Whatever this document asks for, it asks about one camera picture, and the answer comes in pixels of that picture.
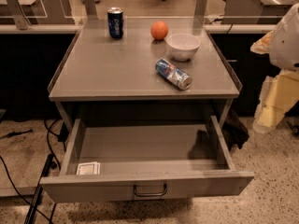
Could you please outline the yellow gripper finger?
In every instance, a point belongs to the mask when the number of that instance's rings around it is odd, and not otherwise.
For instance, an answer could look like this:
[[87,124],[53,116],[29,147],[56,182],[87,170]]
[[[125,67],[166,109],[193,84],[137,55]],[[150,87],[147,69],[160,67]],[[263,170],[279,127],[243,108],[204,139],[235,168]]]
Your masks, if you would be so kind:
[[299,101],[299,73],[281,70],[263,82],[253,122],[258,133],[269,133]]
[[270,42],[272,39],[272,34],[273,34],[273,32],[268,32],[266,35],[264,35],[258,41],[254,42],[250,47],[250,51],[257,53],[257,54],[268,53],[269,48],[270,48]]

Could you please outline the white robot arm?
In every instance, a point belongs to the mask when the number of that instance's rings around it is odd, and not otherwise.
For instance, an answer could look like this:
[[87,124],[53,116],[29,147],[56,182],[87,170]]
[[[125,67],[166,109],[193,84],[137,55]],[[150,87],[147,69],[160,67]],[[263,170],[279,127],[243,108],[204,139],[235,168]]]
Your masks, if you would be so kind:
[[264,80],[254,115],[253,129],[269,133],[299,101],[299,4],[250,50],[268,54],[270,63],[280,69],[278,75]]

